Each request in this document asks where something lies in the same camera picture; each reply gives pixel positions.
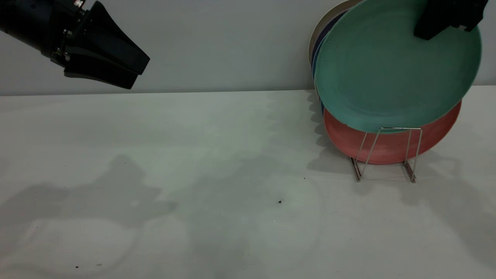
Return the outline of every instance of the white tabletop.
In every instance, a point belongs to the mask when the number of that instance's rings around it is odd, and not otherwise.
[[[496,277],[496,87],[355,182],[312,92],[0,98],[0,278]]]

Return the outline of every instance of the red plate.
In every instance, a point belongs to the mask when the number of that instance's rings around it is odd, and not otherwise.
[[[419,154],[422,154],[438,144],[451,130],[456,122],[462,102],[459,102],[451,111],[437,121],[422,126],[424,130]],[[346,155],[356,158],[364,132],[357,131],[335,119],[327,110],[324,111],[324,125],[332,142]],[[394,164],[403,162],[408,145],[409,132],[394,134],[380,134],[373,149],[369,163]],[[412,131],[412,139],[408,151],[408,158],[414,158],[417,152],[420,131]],[[368,134],[358,161],[365,162],[369,155],[373,141],[377,134]]]

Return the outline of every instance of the white wall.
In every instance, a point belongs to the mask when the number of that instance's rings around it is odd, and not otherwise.
[[[150,57],[135,92],[310,88],[307,48],[319,19],[341,0],[101,0]],[[85,7],[89,9],[94,0]],[[480,24],[477,84],[496,84],[496,4]],[[63,76],[38,51],[0,34],[0,94],[118,92]]]

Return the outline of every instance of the stack of plates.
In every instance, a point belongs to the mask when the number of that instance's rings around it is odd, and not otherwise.
[[[479,30],[449,27],[429,41],[413,35],[427,0],[348,0],[315,28],[309,62],[329,137],[356,157],[365,133],[421,127],[420,153],[456,122],[481,61]],[[413,131],[409,157],[416,154]],[[409,132],[381,132],[370,163],[405,159]],[[367,137],[365,161],[375,136]]]

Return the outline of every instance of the green plate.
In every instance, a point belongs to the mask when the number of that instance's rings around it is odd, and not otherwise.
[[[327,34],[315,86],[349,127],[420,127],[467,93],[481,61],[481,36],[448,27],[429,41],[413,35],[427,0],[365,0]]]

